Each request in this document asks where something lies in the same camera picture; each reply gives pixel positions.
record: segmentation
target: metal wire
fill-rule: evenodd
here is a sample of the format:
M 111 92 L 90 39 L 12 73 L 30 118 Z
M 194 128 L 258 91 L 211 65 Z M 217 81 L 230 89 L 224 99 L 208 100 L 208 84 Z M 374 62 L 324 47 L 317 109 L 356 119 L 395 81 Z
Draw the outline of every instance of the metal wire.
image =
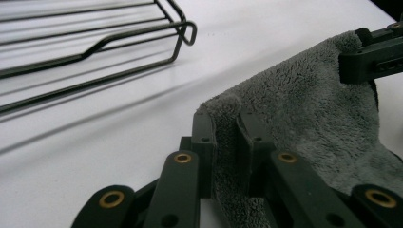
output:
M 58 16 L 65 16 L 65 15 L 75 15 L 75 14 L 83 14 L 83 13 L 90 13 L 94 11 L 105 11 L 105 10 L 119 10 L 119 9 L 127 9 L 127 8 L 136 8 L 136 7 L 144 7 L 144 6 L 156 6 L 156 9 L 159 9 L 163 13 L 163 17 L 159 18 L 152 18 L 152 19 L 146 19 L 146 20 L 137 20 L 137 21 L 132 21 L 132 22 L 124 22 L 120 24 L 114 24 L 114 25 L 109 25 L 109 26 L 100 26 L 100 27 L 94 27 L 94 28 L 85 28 L 85 29 L 76 29 L 76 30 L 70 30 L 67 32 L 59 32 L 59 33 L 51 33 L 47 35 L 39 35 L 39 36 L 33 36 L 33 37 L 27 37 L 23 39 L 14 39 L 14 40 L 8 40 L 8 41 L 3 41 L 0 42 L 0 47 L 4 46 L 9 46 L 9 45 L 15 45 L 15 44 L 25 44 L 28 42 L 32 41 L 43 41 L 51 38 L 56 38 L 56 37 L 67 37 L 75 34 L 82 34 L 82 33 L 89 33 L 92 31 L 98 31 L 98 30 L 105 30 L 105 29 L 114 29 L 114 28 L 121 28 L 121 27 L 126 27 L 126 26 L 132 26 L 132 25 L 139 25 L 139 24 L 146 24 L 150 22 L 164 22 L 162 25 L 158 26 L 152 26 L 148 28 L 139 28 L 139 29 L 132 29 L 129 31 L 124 31 L 124 32 L 119 32 L 116 34 L 109 34 L 107 37 L 101 39 L 94 45 L 92 45 L 90 48 L 88 48 L 86 51 L 78 54 L 73 54 L 73 55 L 68 55 L 68 56 L 63 56 L 59 58 L 54 58 L 50 60 L 45 60 L 41 62 L 36 62 L 33 64 L 26 64 L 22 66 L 15 66 L 11 68 L 4 68 L 0 69 L 0 80 L 9 78 L 9 77 L 16 77 L 16 76 L 21 76 L 24 74 L 32 73 L 32 72 L 37 72 L 40 70 L 46 70 L 50 68 L 55 68 L 55 67 L 61 67 L 65 65 L 70 65 L 74 64 L 80 61 L 84 61 L 86 58 L 89 58 L 93 54 L 100 53 L 100 52 L 105 52 L 109 51 L 112 49 L 117 49 L 117 48 L 125 48 L 129 46 L 136 46 L 138 44 L 143 44 L 143 43 L 148 43 L 156 40 L 162 40 L 164 38 L 168 37 L 174 37 L 178 36 L 177 43 L 175 45 L 173 54 L 170 58 L 157 61 L 151 64 L 147 64 L 144 66 L 138 66 L 135 68 L 127 69 L 121 72 L 113 73 L 98 79 L 90 80 L 84 83 L 80 83 L 78 85 L 72 85 L 68 86 L 65 88 L 57 89 L 45 94 L 37 95 L 34 97 L 30 97 L 24 100 L 20 100 L 17 102 L 13 102 L 10 104 L 5 104 L 0 106 L 0 116 L 7 115 L 10 113 L 13 113 L 15 111 L 19 111 L 25 108 L 29 108 L 32 106 L 36 105 L 41 105 L 43 103 L 53 101 L 55 99 L 60 99 L 69 95 L 73 95 L 78 92 L 82 92 L 87 89 L 91 89 L 97 86 L 102 86 L 107 83 L 115 82 L 117 80 L 122 80 L 123 78 L 132 76 L 133 74 L 149 70 L 155 67 L 161 67 L 164 65 L 167 65 L 169 63 L 172 63 L 175 61 L 175 59 L 178 57 L 182 42 L 185 42 L 187 45 L 191 46 L 194 44 L 195 39 L 196 39 L 196 34 L 197 34 L 197 27 L 194 23 L 186 21 L 186 17 L 184 16 L 182 10 L 179 8 L 179 6 L 173 1 L 173 0 L 167 0 L 169 3 L 170 7 L 178 14 L 180 17 L 180 21 L 175 22 L 172 19 L 172 16 L 168 14 L 167 10 L 163 7 L 163 5 L 159 2 L 159 0 L 154 0 L 151 3 L 141 3 L 141 4 L 127 4 L 127 5 L 121 5 L 121 6 L 102 6 L 102 7 L 97 7 L 97 8 L 91 8 L 91 9 L 75 9 L 75 10 L 60 10 L 56 12 L 48 12 L 48 13 L 43 13 L 43 14 L 28 14 L 28 15 L 17 15 L 17 16 L 12 16 L 8 18 L 0 18 L 0 25 L 1 23 L 8 23 L 8 22 L 16 22 L 16 21 L 24 21 L 24 20 L 33 20 L 33 19 L 38 19 L 38 18 L 52 18 L 52 17 L 58 17 Z M 190 40 L 188 40 L 185 37 L 185 32 L 186 28 L 191 27 L 192 28 L 192 33 Z M 158 31 L 162 30 L 170 30 L 173 29 L 174 32 L 170 34 L 164 34 L 164 35 L 158 35 L 154 36 L 151 38 L 145 38 L 143 40 L 138 40 L 130 43 L 125 43 L 125 44 L 119 44 L 114 47 L 105 47 L 107 44 L 122 40 L 125 38 L 129 37 L 137 37 L 149 33 L 155 33 Z

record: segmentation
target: gray towel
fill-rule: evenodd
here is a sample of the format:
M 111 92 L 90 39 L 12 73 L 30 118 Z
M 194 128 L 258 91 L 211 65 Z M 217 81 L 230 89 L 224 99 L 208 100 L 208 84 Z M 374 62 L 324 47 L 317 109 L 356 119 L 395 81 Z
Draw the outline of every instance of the gray towel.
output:
M 345 32 L 262 71 L 202 104 L 216 124 L 214 199 L 232 227 L 270 227 L 263 199 L 240 193 L 235 172 L 236 117 L 255 112 L 278 149 L 304 157 L 341 192 L 373 183 L 403 196 L 403 162 L 378 138 L 375 95 L 368 83 L 339 82 L 338 55 L 361 48 Z

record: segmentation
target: white table surface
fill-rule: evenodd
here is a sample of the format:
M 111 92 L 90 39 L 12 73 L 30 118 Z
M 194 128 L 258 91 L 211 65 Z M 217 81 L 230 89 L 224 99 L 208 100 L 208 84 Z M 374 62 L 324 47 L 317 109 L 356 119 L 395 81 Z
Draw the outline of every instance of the white table surface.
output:
M 79 99 L 0 117 L 0 227 L 69 227 L 96 191 L 112 184 L 138 190 L 158 178 L 181 136 L 191 135 L 193 113 L 203 101 L 328 37 L 393 23 L 367 0 L 177 3 L 199 33 L 193 47 L 182 46 L 175 63 L 73 96 Z M 0 15 L 7 13 L 0 9 Z M 156 51 L 136 48 L 94 56 L 86 65 L 2 80 L 0 105 L 84 80 L 63 80 L 65 72 L 77 73 L 97 61 L 124 61 L 143 49 Z M 29 58 L 9 54 L 0 52 L 1 67 Z M 55 78 L 61 80 L 45 85 Z M 403 157 L 403 75 L 376 82 L 380 140 Z M 27 86 L 32 87 L 10 92 Z M 201 227 L 226 226 L 218 206 L 202 200 Z

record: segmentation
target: fleece fabric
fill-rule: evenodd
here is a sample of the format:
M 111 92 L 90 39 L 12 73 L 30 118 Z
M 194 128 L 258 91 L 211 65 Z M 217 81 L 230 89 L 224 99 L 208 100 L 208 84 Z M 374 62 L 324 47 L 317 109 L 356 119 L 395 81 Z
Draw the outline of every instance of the fleece fabric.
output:
M 338 55 L 361 45 L 354 31 L 342 33 L 200 106 L 216 125 L 213 195 L 231 227 L 270 227 L 263 199 L 245 197 L 235 171 L 242 108 L 259 116 L 277 149 L 299 153 L 330 187 L 350 194 L 373 183 L 403 196 L 403 162 L 379 141 L 374 90 L 339 81 Z

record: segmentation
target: brass grommet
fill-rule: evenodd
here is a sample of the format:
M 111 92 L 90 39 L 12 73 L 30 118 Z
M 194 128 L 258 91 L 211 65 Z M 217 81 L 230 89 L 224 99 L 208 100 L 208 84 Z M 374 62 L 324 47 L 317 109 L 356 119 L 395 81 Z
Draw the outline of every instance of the brass grommet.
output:
M 287 153 L 287 152 L 280 153 L 278 155 L 278 159 L 281 160 L 282 162 L 287 162 L 287 163 L 297 162 L 297 157 L 290 153 Z
M 188 154 L 179 154 L 174 158 L 177 163 L 188 163 L 192 160 L 192 157 Z
M 381 207 L 394 208 L 397 205 L 393 197 L 376 189 L 368 189 L 365 191 L 365 196 L 368 200 Z
M 116 196 L 117 198 L 116 198 L 114 201 L 112 201 L 112 202 L 107 202 L 106 199 L 107 199 L 108 197 L 112 197 L 112 196 Z M 113 207 L 115 207 L 115 206 L 121 204 L 122 201 L 124 200 L 124 198 L 125 198 L 125 194 L 124 194 L 123 192 L 120 192 L 120 191 L 110 191 L 110 192 L 105 193 L 105 194 L 100 198 L 99 203 L 100 203 L 100 206 L 101 206 L 101 207 L 106 208 L 106 209 L 109 209 L 109 208 L 113 208 Z

